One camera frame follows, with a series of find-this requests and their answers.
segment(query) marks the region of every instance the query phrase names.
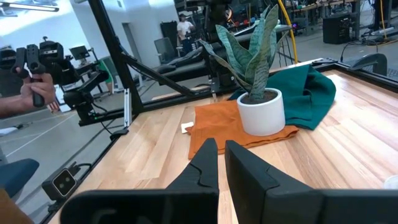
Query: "green fabric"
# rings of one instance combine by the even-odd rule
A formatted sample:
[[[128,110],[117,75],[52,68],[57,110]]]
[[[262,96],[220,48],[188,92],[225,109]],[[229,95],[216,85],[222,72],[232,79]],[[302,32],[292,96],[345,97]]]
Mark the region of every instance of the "green fabric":
[[[276,73],[267,87],[282,92],[287,125],[311,130],[326,116],[336,95],[335,84],[310,65]]]
[[[106,66],[105,66],[105,64],[104,64],[104,62],[102,60],[99,61],[98,67],[99,67],[100,70],[107,71],[107,73],[109,74],[109,77],[108,77],[107,80],[105,80],[105,83],[111,83],[112,82],[112,75],[108,71],[108,69],[106,68]]]

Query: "concrete floor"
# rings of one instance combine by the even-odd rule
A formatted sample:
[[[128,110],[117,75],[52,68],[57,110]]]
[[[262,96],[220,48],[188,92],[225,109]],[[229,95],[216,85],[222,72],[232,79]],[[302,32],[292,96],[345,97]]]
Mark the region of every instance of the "concrete floor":
[[[362,21],[368,21],[366,16],[370,11],[363,11]],[[296,38],[298,59],[300,61],[315,58],[331,57],[339,59],[344,44],[324,44],[322,32],[310,36],[298,36]],[[396,58],[398,42],[380,46],[379,52],[389,59],[389,67],[398,69]],[[345,60],[359,58],[360,56],[375,52],[375,47],[350,46],[345,51]],[[285,66],[284,58],[280,58],[281,65]],[[273,68],[279,67],[279,56],[275,57]],[[207,83],[206,77],[196,78],[180,82],[188,88],[197,84]],[[140,90],[143,101],[149,101],[155,96],[174,92],[167,86],[159,86],[158,83],[148,81]],[[107,110],[123,106],[123,94],[108,96],[98,104]],[[77,163],[93,162],[110,143],[109,133],[102,125],[93,124],[79,127],[79,117],[72,111],[64,114],[52,114],[47,110],[25,114],[18,117],[0,121],[0,128],[6,128],[20,123],[31,123],[28,127],[18,130],[8,136],[0,138],[0,145],[9,162],[31,158],[40,163],[40,167],[33,178],[25,186],[21,197],[17,201],[18,206],[28,214],[36,223],[39,223],[47,214],[47,205],[52,203],[41,188],[41,183],[56,170],[64,168],[76,161]],[[117,119],[111,123],[105,122],[110,131],[121,129],[123,119]]]

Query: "potted plant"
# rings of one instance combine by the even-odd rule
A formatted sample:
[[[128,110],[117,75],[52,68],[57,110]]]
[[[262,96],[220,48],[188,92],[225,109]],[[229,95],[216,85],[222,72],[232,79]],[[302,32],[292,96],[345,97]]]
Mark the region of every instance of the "potted plant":
[[[274,88],[266,88],[269,68],[280,47],[280,40],[284,38],[277,43],[277,23],[278,5],[275,5],[269,12],[267,8],[261,14],[259,24],[252,34],[249,50],[240,46],[225,27],[216,26],[229,63],[217,56],[210,44],[200,41],[220,65],[231,71],[237,83],[246,91],[237,99],[237,103],[245,132],[255,136],[275,134],[285,126],[282,93]]]

